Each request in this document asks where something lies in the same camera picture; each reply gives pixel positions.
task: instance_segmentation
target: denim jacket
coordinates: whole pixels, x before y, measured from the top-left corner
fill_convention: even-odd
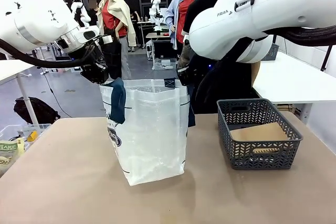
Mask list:
[[[179,5],[180,2],[182,2],[184,0],[172,0],[172,2],[170,3],[166,14],[165,14],[165,18],[164,18],[164,22],[167,24],[168,28],[169,28],[169,36],[171,37],[171,43],[173,44],[173,48],[175,50],[177,50],[177,44],[176,44],[176,32],[172,33],[171,31],[171,27],[177,26],[178,21],[178,11],[179,11]]]

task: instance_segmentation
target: table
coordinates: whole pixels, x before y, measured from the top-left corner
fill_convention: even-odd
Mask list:
[[[141,28],[143,48],[145,48],[146,47],[146,43],[145,43],[145,37],[143,36],[143,28],[144,27],[155,27],[155,24],[151,23],[150,21],[138,22],[138,24],[140,25],[140,28]]]
[[[38,124],[33,106],[22,84],[20,72],[32,68],[33,65],[25,63],[20,60],[0,60],[0,81],[6,80],[12,76],[16,76],[17,83],[19,84],[23,99],[26,103],[30,118],[33,124]]]
[[[293,114],[284,115],[304,137],[291,170],[231,169],[217,115],[198,115],[185,173],[134,187],[105,118],[60,119],[0,178],[0,222],[336,223],[336,156]]]
[[[146,38],[147,39],[151,39],[151,44],[152,44],[152,56],[153,56],[153,70],[156,69],[155,64],[157,63],[157,61],[155,60],[155,51],[154,51],[154,40],[160,40],[160,41],[166,41],[167,43],[171,43],[171,38],[169,35],[164,36],[164,34],[168,34],[168,33],[160,33],[160,35],[158,35],[157,33],[149,33],[147,34]]]
[[[254,89],[274,104],[304,104],[305,123],[313,103],[336,101],[336,78],[282,52],[261,62]]]
[[[157,35],[157,33],[149,33],[149,34],[147,34],[146,38],[147,39],[167,38],[170,41],[169,35],[164,36],[164,34],[169,34],[169,33],[168,32],[166,32],[166,33],[160,33],[160,35]]]

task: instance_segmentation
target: beige jacket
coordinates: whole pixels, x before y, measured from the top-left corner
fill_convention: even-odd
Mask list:
[[[102,0],[99,3],[97,11],[98,24],[101,34],[104,34],[104,22],[101,12],[105,6],[106,1],[107,0]],[[109,1],[109,6],[107,8],[110,14],[112,14],[127,26],[129,46],[135,47],[137,43],[135,39],[135,30],[131,20],[130,8],[126,2],[124,0],[111,0]]]

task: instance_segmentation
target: gray plastic basket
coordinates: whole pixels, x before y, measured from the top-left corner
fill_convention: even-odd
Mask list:
[[[233,169],[290,169],[302,135],[276,107],[266,99],[221,100],[218,104],[218,125],[223,154]],[[238,142],[230,130],[277,122],[287,141]],[[276,149],[274,153],[254,153],[255,149]]]
[[[264,57],[264,59],[262,59],[262,61],[276,60],[277,54],[278,54],[278,50],[279,50],[279,46],[277,44],[273,43],[272,46],[271,46],[271,49],[266,54],[266,56]]]

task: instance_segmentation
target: black bag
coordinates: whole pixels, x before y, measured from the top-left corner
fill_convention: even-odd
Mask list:
[[[60,115],[52,107],[50,107],[44,101],[38,98],[29,97],[31,105],[33,106],[36,118],[39,124],[51,123],[53,124],[57,119],[60,119]],[[21,116],[27,123],[32,124],[28,109],[23,97],[15,100],[14,111]]]

